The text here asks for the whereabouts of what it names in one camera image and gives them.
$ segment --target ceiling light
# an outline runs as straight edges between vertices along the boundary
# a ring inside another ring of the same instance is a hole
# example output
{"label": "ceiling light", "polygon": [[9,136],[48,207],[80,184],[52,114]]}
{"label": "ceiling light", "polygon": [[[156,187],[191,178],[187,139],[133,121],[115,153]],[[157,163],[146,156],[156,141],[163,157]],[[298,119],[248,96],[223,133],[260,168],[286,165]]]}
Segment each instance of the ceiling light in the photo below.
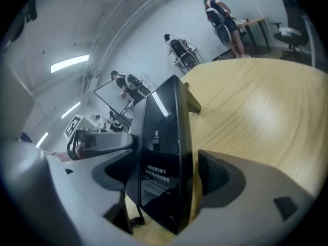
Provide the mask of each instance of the ceiling light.
{"label": "ceiling light", "polygon": [[56,72],[59,69],[62,69],[62,68],[69,67],[71,65],[77,64],[77,63],[88,61],[88,59],[89,59],[89,55],[83,55],[83,56],[74,57],[74,58],[71,58],[71,59],[56,63],[56,64],[54,64],[50,67],[51,73]]}
{"label": "ceiling light", "polygon": [[78,105],[80,105],[80,102],[76,103],[74,106],[72,106],[68,111],[64,113],[63,116],[61,116],[61,119],[67,116],[68,113],[70,113],[73,109],[75,109]]}
{"label": "ceiling light", "polygon": [[48,132],[46,132],[43,136],[42,136],[42,138],[39,140],[39,142],[36,144],[36,147],[38,148],[40,145],[41,145],[41,143],[45,140],[45,138],[48,136]]}
{"label": "ceiling light", "polygon": [[164,107],[162,101],[160,101],[160,99],[159,99],[157,93],[154,92],[154,93],[152,94],[152,96],[153,96],[153,98],[155,99],[155,101],[156,101],[156,103],[157,103],[159,109],[160,109],[161,112],[163,113],[164,117],[167,117],[169,114],[168,114],[168,112],[166,111],[166,109],[165,109],[165,107]]}

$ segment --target black office chair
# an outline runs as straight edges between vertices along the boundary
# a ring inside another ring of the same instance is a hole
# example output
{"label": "black office chair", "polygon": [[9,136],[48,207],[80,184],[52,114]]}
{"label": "black office chair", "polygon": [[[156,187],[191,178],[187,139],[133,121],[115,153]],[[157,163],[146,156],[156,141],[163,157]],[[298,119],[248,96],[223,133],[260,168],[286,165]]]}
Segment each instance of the black office chair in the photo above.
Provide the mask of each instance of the black office chair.
{"label": "black office chair", "polygon": [[[284,36],[281,33],[274,34],[274,37],[279,41],[289,44],[289,49],[292,51],[283,51],[282,57],[280,59],[293,58],[295,61],[300,62],[300,52],[296,52],[296,47],[300,49],[302,54],[304,52],[300,46],[305,46],[309,41],[309,36],[306,31],[305,22],[302,16],[305,14],[302,7],[295,0],[282,0],[286,9],[288,18],[288,27],[297,30],[300,35],[292,33],[291,36]],[[280,28],[281,23],[271,23],[271,25],[276,25]]]}

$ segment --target woman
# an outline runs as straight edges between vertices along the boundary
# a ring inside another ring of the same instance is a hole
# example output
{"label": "woman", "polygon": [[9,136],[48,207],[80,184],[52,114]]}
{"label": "woman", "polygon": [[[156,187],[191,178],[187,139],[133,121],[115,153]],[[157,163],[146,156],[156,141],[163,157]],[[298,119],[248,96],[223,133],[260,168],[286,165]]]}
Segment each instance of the woman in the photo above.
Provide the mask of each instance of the woman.
{"label": "woman", "polygon": [[[236,56],[236,58],[250,58],[251,56],[245,54],[244,45],[242,44],[239,34],[239,29],[235,21],[233,21],[233,19],[230,16],[231,11],[229,7],[223,2],[221,2],[220,0],[204,0],[204,5],[205,5],[205,10],[208,8],[214,8],[225,16],[225,21],[223,22],[223,24],[228,28],[231,34],[230,48],[234,53],[234,55]],[[237,53],[237,50],[235,48],[235,43],[237,44],[241,55]]]}

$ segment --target table leg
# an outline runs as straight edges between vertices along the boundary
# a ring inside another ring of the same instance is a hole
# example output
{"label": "table leg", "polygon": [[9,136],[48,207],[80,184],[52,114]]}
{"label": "table leg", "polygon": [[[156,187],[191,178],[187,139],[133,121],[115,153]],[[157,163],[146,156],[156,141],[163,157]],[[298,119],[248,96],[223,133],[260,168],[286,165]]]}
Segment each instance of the table leg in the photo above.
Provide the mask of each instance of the table leg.
{"label": "table leg", "polygon": [[252,30],[251,30],[251,28],[250,28],[249,26],[245,26],[245,29],[246,29],[247,34],[248,34],[248,36],[250,37],[250,40],[251,40],[251,42],[252,42],[252,44],[253,44],[253,47],[254,47],[254,49],[255,49],[255,53],[257,53],[257,52],[258,52],[258,48],[257,48],[257,44],[256,44],[256,42],[255,42],[255,39],[254,39],[254,36],[253,36]]}
{"label": "table leg", "polygon": [[189,91],[188,88],[184,87],[182,90],[186,91],[188,111],[192,113],[199,113],[201,111],[200,103],[197,101],[197,99]]}
{"label": "table leg", "polygon": [[260,26],[260,29],[262,31],[262,35],[263,35],[264,40],[265,40],[266,48],[268,49],[268,52],[270,52],[271,51],[271,47],[269,45],[269,41],[268,41],[267,35],[266,35],[265,30],[263,28],[262,21],[258,22],[258,25]]}

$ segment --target desk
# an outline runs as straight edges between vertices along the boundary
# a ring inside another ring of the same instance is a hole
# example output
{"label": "desk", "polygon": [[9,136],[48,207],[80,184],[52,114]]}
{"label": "desk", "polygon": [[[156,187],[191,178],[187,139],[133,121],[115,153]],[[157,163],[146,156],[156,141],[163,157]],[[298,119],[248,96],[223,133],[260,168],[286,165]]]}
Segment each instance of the desk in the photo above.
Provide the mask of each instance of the desk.
{"label": "desk", "polygon": [[260,29],[261,29],[261,32],[262,32],[262,35],[264,37],[264,40],[265,40],[265,44],[266,44],[266,48],[267,48],[267,52],[264,52],[264,53],[268,53],[271,51],[271,47],[269,45],[269,41],[268,41],[268,38],[267,38],[267,35],[265,33],[265,30],[264,30],[264,27],[262,25],[262,22],[265,20],[265,18],[259,18],[259,19],[255,19],[255,20],[250,20],[250,21],[247,21],[243,24],[240,24],[238,25],[238,28],[242,28],[242,27],[245,27],[246,31],[247,31],[247,34],[249,35],[250,37],[250,40],[255,48],[255,52],[256,54],[259,54],[258,52],[258,47],[257,47],[257,44],[256,44],[256,41],[254,39],[254,36],[253,36],[253,33],[252,33],[252,30],[251,28],[249,27],[249,25],[251,24],[256,24],[258,23],[258,25],[260,26]]}
{"label": "desk", "polygon": [[[202,197],[199,149],[274,166],[318,195],[328,170],[328,75],[291,61],[249,58],[197,65],[182,82],[202,105],[200,114],[189,113],[191,220]],[[135,236],[156,245],[174,238],[154,221]]]}

